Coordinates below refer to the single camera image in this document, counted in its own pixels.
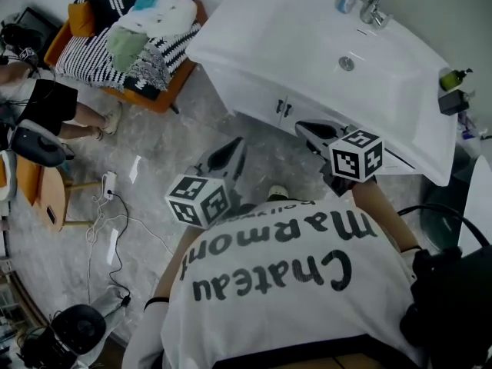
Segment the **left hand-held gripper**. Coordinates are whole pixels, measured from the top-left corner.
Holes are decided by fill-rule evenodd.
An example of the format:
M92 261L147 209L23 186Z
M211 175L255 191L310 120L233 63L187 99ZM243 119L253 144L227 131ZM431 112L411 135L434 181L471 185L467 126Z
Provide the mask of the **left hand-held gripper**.
M247 149L242 137L214 151L179 174L165 194L176 221L208 229L231 209L230 193L241 175Z

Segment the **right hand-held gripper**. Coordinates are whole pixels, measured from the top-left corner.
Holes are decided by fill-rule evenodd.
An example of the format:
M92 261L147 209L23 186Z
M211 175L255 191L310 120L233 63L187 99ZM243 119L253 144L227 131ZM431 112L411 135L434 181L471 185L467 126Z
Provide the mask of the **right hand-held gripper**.
M311 152L324 160L320 173L339 197L357 183L373 181L384 166L384 141L373 133L348 132L348 126L319 119L297 121L294 128Z

